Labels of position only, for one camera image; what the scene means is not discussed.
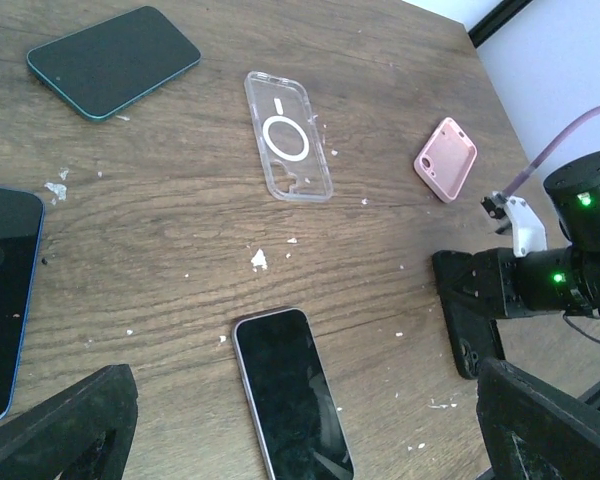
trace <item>white bracket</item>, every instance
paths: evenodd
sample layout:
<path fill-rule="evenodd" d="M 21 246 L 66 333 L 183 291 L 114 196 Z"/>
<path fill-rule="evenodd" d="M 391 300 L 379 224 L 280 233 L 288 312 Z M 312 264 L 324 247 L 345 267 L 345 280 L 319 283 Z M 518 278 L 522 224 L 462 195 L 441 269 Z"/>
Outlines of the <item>white bracket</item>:
<path fill-rule="evenodd" d="M 524 198 L 509 197 L 504 211 L 511 222 L 513 254 L 520 258 L 529 252 L 547 249 L 544 225 Z"/>

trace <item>wood grain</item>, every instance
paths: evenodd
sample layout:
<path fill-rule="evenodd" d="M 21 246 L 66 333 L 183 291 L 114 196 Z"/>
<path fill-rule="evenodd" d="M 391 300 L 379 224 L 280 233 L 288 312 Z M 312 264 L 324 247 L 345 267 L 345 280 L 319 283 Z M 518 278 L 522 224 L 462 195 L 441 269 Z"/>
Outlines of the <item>wood grain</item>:
<path fill-rule="evenodd" d="M 27 73 L 30 48 L 139 5 L 0 2 L 0 185 L 47 202 L 48 265 L 10 416 L 128 362 L 140 417 L 126 479 L 264 478 L 235 356 L 218 339 L 238 316 L 296 305 L 358 478 L 474 478 L 488 467 L 475 383 L 455 372 L 429 257 L 507 245 L 478 200 L 525 159 L 462 26 L 398 0 L 156 1 L 203 61 L 125 111 L 128 122 L 85 122 Z M 329 202 L 267 192 L 243 90 L 251 70 L 308 90 L 325 150 L 339 152 L 327 153 Z M 445 206 L 411 161 L 448 115 L 479 157 Z M 54 206 L 43 185 L 65 167 L 68 198 Z M 560 246 L 539 186 L 523 196 Z M 254 273 L 258 248 L 269 268 Z M 514 363 L 571 394 L 600 377 L 600 348 L 560 319 L 502 322 L 502 335 Z"/>

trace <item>white magnetic ring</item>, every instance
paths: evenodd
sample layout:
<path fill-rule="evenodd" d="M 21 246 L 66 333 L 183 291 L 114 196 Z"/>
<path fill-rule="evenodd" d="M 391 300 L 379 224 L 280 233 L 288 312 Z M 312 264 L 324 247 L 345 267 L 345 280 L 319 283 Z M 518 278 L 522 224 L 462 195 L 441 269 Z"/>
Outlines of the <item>white magnetic ring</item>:
<path fill-rule="evenodd" d="M 300 136 L 302 137 L 302 143 L 304 144 L 304 147 L 302 148 L 302 151 L 300 153 L 298 153 L 297 155 L 289 155 L 288 153 L 284 153 L 282 150 L 275 146 L 275 144 L 271 140 L 271 136 L 269 136 L 269 128 L 271 128 L 271 125 L 273 125 L 276 122 L 286 123 L 287 125 L 290 125 L 293 128 L 295 128 L 295 130 L 300 134 Z M 304 133 L 304 130 L 302 130 L 302 127 L 300 127 L 300 125 L 298 125 L 290 118 L 283 117 L 281 115 L 274 115 L 273 117 L 267 118 L 264 121 L 264 125 L 262 125 L 262 136 L 264 137 L 264 141 L 269 146 L 271 151 L 283 160 L 287 160 L 289 162 L 300 162 L 307 158 L 307 155 L 309 155 L 309 139 L 307 138 L 307 134 Z"/>

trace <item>phone screen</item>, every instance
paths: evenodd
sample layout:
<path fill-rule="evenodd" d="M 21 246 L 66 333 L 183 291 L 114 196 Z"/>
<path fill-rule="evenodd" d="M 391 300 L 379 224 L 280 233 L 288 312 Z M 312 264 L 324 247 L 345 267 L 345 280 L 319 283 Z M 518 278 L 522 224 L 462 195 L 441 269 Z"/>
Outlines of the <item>phone screen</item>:
<path fill-rule="evenodd" d="M 92 120 L 109 117 L 199 61 L 200 51 L 153 7 L 27 54 L 33 73 Z"/>
<path fill-rule="evenodd" d="M 353 464 L 305 314 L 290 309 L 243 320 L 234 339 L 270 477 L 351 480 Z"/>
<path fill-rule="evenodd" d="M 35 195 L 0 188 L 0 418 L 15 386 L 43 212 Z"/>

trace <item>black wire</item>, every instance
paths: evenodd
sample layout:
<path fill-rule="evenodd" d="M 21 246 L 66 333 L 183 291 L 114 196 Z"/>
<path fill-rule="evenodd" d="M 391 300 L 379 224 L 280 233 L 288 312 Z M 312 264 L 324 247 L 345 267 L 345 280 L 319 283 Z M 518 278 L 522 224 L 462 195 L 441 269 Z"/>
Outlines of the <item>black wire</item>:
<path fill-rule="evenodd" d="M 585 332 L 584 330 L 582 330 L 580 327 L 578 327 L 575 323 L 573 323 L 569 317 L 567 316 L 567 314 L 565 313 L 564 315 L 562 315 L 562 319 L 567 322 L 567 325 L 569 325 L 571 328 L 573 328 L 576 332 L 584 335 L 585 337 L 587 337 L 589 340 L 591 340 L 592 342 L 596 342 L 598 345 L 600 345 L 600 339 L 596 338 L 596 337 L 592 337 L 591 335 L 589 335 L 587 332 Z"/>

